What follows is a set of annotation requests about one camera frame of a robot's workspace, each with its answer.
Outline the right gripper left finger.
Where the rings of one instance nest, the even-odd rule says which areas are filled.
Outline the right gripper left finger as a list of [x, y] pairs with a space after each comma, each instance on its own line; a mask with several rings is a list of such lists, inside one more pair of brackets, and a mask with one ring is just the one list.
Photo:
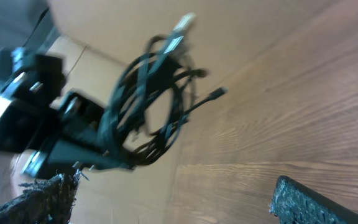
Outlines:
[[0, 224], [70, 223], [82, 177], [78, 170], [20, 184], [23, 193], [0, 205]]

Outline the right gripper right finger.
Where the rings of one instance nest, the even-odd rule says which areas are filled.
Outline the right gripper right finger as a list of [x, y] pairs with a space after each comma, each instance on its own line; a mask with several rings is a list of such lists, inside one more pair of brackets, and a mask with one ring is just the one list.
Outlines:
[[280, 224], [358, 224], [358, 214], [294, 179], [278, 177], [269, 212]]

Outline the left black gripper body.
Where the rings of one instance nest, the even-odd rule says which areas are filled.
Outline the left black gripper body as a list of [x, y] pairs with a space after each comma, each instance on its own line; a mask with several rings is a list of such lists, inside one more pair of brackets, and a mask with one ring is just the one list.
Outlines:
[[49, 179], [55, 174], [72, 175], [80, 169], [79, 163], [72, 171], [50, 169], [47, 165], [48, 139], [63, 139], [102, 154], [97, 133], [104, 109], [99, 104], [76, 92], [67, 94], [59, 109], [7, 99], [12, 102], [0, 117], [0, 151], [20, 154], [34, 150], [24, 167], [25, 175]]

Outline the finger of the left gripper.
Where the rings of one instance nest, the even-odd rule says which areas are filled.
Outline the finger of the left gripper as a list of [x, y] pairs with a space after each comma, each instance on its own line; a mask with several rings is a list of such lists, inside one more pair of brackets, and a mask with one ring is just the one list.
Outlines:
[[80, 169], [91, 167], [96, 170], [134, 169], [134, 166], [124, 161], [103, 156], [98, 152], [63, 139], [48, 139], [47, 154], [47, 165], [50, 169], [57, 171], [72, 171], [76, 163], [79, 163]]

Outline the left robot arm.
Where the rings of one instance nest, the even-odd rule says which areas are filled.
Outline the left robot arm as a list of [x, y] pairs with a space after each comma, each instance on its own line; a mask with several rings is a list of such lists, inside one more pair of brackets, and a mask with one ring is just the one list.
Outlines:
[[0, 51], [0, 151], [33, 150], [23, 173], [35, 179], [132, 169], [102, 150], [104, 108], [80, 92], [62, 94], [63, 60], [26, 48]]

